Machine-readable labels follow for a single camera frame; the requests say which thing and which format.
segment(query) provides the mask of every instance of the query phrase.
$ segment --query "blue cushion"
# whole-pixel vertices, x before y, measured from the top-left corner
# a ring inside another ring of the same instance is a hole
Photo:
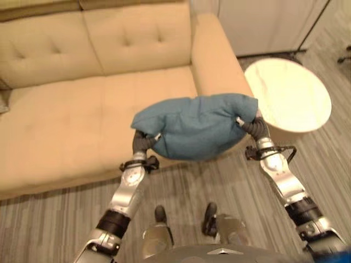
[[[242,94],[198,96],[156,103],[135,115],[132,128],[148,136],[162,134],[152,148],[177,160],[206,160],[238,143],[245,132],[237,116],[253,121],[258,100]]]

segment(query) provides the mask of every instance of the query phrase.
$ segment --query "sofa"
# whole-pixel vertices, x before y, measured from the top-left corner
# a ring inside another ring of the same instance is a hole
[[[0,15],[0,199],[119,176],[134,115],[158,101],[253,96],[217,17],[188,1],[56,0]]]

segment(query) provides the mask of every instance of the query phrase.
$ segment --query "sofa armrest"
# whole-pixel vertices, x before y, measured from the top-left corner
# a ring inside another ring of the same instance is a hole
[[[253,97],[217,17],[201,14],[192,23],[191,62],[198,94],[240,93]]]

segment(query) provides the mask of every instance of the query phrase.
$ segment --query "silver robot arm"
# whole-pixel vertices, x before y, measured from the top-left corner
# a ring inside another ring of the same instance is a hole
[[[160,138],[160,134],[148,139],[136,131],[133,140],[133,159],[122,164],[121,183],[115,191],[105,214],[96,228],[90,233],[88,241],[78,253],[73,263],[113,263],[122,238],[127,231],[140,205],[148,173],[158,169],[158,160],[151,156],[146,158],[147,149]]]
[[[303,241],[307,242],[306,250],[316,257],[345,251],[347,246],[343,238],[322,214],[301,182],[289,170],[288,163],[296,153],[295,147],[276,147],[269,137],[268,127],[263,118],[246,127],[243,126],[244,122],[240,118],[237,122],[245,131],[253,135],[256,141],[257,148],[247,147],[246,158],[260,161],[263,174],[295,223],[297,233]],[[294,151],[287,160],[281,152],[288,148]]]

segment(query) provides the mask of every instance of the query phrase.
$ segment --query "sofa seat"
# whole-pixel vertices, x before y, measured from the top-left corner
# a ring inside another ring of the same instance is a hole
[[[0,116],[1,195],[118,176],[132,156],[134,115],[187,96],[197,96],[190,66],[13,90],[11,111]]]

